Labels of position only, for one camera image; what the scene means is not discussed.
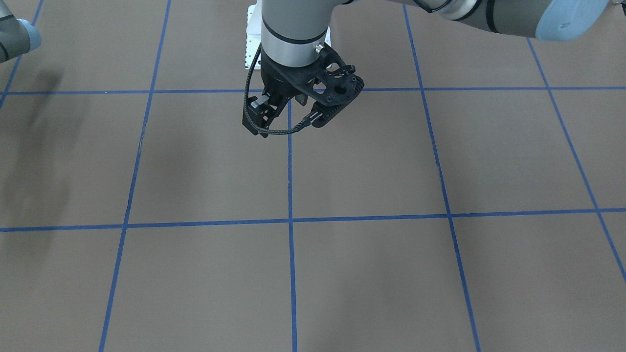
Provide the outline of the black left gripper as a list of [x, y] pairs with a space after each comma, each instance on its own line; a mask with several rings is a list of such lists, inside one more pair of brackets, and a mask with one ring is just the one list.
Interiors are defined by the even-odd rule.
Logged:
[[260, 51], [260, 75], [264, 83], [263, 96], [248, 97], [242, 114], [242, 125], [253, 135], [266, 138], [269, 135], [287, 134], [286, 130], [272, 130], [270, 125], [279, 116], [288, 102], [295, 99], [305, 106], [314, 93], [317, 67], [314, 63], [305, 67], [289, 67], [271, 59]]

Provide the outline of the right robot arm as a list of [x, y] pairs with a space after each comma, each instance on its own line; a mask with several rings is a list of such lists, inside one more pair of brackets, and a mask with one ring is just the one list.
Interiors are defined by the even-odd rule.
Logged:
[[30, 22], [17, 19], [13, 14], [0, 21], [0, 62], [8, 62], [38, 49], [42, 38], [40, 31]]

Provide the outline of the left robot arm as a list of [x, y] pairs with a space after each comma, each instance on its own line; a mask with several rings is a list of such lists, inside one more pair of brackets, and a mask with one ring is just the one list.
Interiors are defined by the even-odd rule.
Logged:
[[[496, 34], [568, 42], [592, 27], [607, 0], [406, 0], [407, 6]], [[346, 0], [262, 0], [260, 42], [246, 77], [242, 125], [251, 134], [324, 127], [362, 92], [356, 69], [326, 44]]]

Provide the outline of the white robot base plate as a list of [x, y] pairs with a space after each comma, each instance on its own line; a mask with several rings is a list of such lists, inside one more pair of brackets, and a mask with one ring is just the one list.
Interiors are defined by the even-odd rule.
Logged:
[[317, 48], [330, 39], [331, 0], [258, 0], [248, 7], [246, 68], [259, 47], [275, 62], [304, 67], [319, 58]]

